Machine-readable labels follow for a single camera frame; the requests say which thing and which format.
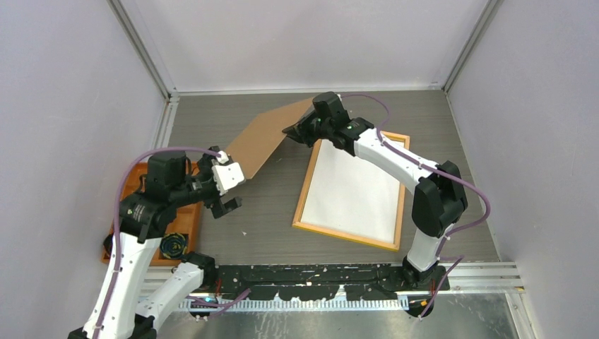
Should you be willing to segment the brown backing board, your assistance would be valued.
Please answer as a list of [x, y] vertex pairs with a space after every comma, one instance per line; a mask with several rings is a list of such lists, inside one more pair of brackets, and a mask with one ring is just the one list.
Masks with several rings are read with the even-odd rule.
[[226, 153], [252, 179], [285, 138], [283, 129], [297, 123], [312, 107], [308, 98], [258, 114], [229, 144]]

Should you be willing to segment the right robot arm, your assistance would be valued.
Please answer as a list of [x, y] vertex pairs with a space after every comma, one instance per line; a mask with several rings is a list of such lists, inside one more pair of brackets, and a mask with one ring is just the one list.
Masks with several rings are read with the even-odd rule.
[[438, 164], [396, 148], [372, 122], [350, 117], [342, 97], [335, 92], [315, 96], [312, 108], [282, 132], [308, 147], [320, 140], [330, 141], [334, 148], [376, 166], [409, 190], [413, 195], [411, 218], [417, 231], [403, 259], [401, 278], [413, 290], [441, 285], [441, 247], [468, 208], [465, 182], [456, 164]]

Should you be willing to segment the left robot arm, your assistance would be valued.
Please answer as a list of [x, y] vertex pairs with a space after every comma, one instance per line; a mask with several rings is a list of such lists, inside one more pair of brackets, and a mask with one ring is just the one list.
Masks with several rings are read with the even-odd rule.
[[147, 174], [138, 190], [114, 200], [109, 267], [93, 311], [70, 338], [156, 338], [192, 291], [215, 287], [214, 259], [190, 252], [166, 282], [141, 299], [152, 258], [180, 208], [202, 203], [221, 218], [242, 204], [239, 198], [223, 201], [230, 189], [244, 183], [238, 162], [213, 146], [201, 150], [194, 173], [189, 152], [188, 147], [167, 147], [142, 154]]

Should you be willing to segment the black yellow coil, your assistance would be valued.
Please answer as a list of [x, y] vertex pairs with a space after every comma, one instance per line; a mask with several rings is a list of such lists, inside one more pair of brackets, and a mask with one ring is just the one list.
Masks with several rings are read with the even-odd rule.
[[188, 237], [185, 234], [173, 232], [166, 234], [160, 243], [159, 251], [163, 259], [181, 259], [188, 248]]

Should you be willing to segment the black coil outside tray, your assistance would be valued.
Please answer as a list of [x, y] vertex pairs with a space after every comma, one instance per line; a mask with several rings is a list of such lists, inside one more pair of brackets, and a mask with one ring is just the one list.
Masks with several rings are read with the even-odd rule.
[[105, 253], [109, 256], [112, 253], [112, 247], [113, 247], [113, 238], [114, 238], [114, 234], [108, 234], [104, 241], [102, 242], [102, 246], [105, 250]]

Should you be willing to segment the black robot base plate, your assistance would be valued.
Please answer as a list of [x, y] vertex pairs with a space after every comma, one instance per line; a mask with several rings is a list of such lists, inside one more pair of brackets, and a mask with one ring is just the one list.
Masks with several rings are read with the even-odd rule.
[[399, 292], [430, 295], [437, 287], [448, 290], [449, 283], [441, 281], [445, 273], [446, 268], [437, 265], [431, 273], [420, 276], [388, 263], [221, 265], [196, 291], [234, 299], [249, 289], [248, 298], [259, 301], [275, 297], [283, 301], [332, 300], [339, 292], [344, 292], [349, 301], [391, 300]]

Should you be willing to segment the aluminium front rail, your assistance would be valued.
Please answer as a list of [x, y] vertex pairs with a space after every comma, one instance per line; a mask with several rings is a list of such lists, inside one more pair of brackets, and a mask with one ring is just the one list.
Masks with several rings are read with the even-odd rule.
[[[349, 301], [344, 292], [332, 300], [303, 302], [298, 298], [283, 301], [275, 297], [270, 301], [250, 300], [247, 289], [234, 299], [218, 296], [215, 292], [197, 292], [196, 289], [184, 299], [175, 311], [207, 311], [220, 309], [230, 311], [361, 311], [361, 310], [418, 310], [425, 302], [440, 299], [444, 295], [460, 294], [509, 294], [522, 293], [523, 283], [510, 263], [463, 263], [457, 266], [440, 264], [446, 268], [441, 281], [449, 283], [448, 290], [437, 287], [430, 295], [422, 292], [399, 292], [396, 299]], [[141, 288], [141, 299], [149, 297], [175, 272], [176, 268], [151, 268], [146, 273]]]

